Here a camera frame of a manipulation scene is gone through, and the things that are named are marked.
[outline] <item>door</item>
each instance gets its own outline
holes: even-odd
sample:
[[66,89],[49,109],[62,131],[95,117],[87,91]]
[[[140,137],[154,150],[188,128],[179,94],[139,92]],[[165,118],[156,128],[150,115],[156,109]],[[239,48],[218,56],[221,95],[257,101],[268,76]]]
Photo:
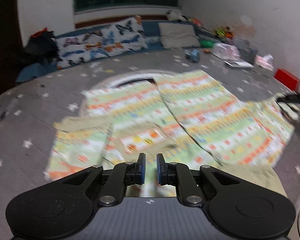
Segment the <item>door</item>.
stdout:
[[17,0],[0,0],[0,94],[15,86],[20,69],[8,58],[21,48]]

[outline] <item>cable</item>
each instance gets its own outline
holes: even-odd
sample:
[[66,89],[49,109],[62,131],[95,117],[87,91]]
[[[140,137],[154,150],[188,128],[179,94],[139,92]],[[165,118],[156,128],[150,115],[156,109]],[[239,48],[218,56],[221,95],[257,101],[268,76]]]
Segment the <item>cable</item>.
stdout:
[[300,218],[300,212],[299,212],[298,217],[297,217],[297,229],[298,229],[298,234],[299,234],[299,238],[300,238],[299,218]]

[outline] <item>wall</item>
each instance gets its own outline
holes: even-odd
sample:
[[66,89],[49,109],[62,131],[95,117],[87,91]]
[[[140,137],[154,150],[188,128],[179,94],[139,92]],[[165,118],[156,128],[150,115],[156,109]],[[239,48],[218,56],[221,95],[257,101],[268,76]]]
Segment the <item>wall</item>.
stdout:
[[102,9],[98,11],[73,13],[73,0],[18,0],[18,17],[23,45],[29,36],[44,27],[55,31],[55,35],[75,29],[74,24],[98,18],[133,14],[165,14],[169,8],[129,7]]
[[56,35],[74,30],[72,0],[18,0],[18,16],[24,45],[44,27]]
[[207,29],[232,27],[261,54],[271,53],[274,66],[300,78],[300,0],[179,0],[185,15]]

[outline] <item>white pillow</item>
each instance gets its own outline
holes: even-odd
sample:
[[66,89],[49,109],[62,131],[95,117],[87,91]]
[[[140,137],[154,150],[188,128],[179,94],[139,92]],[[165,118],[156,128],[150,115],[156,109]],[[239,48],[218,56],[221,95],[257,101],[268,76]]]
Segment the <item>white pillow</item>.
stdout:
[[169,48],[200,47],[194,28],[189,24],[158,23],[162,46]]

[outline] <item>blue cloth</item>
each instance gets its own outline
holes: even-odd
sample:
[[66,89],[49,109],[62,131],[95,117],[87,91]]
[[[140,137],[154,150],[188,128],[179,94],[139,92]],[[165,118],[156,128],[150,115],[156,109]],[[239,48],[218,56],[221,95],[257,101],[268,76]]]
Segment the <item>blue cloth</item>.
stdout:
[[34,63],[30,66],[27,66],[21,70],[19,76],[16,79],[17,83],[22,83],[26,81],[30,81],[34,78],[44,76],[46,74],[57,71],[57,62],[52,61],[48,62],[47,60],[42,63]]

